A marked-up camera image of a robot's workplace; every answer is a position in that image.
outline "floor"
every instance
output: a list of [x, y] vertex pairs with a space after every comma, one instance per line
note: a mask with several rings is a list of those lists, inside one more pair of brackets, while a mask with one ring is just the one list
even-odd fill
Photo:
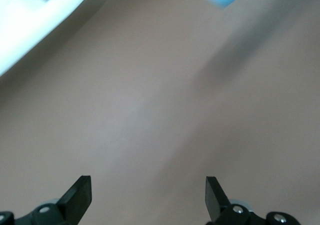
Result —
[[91, 175], [81, 225], [204, 225], [205, 178], [320, 223], [320, 0], [90, 0], [0, 78], [0, 211]]

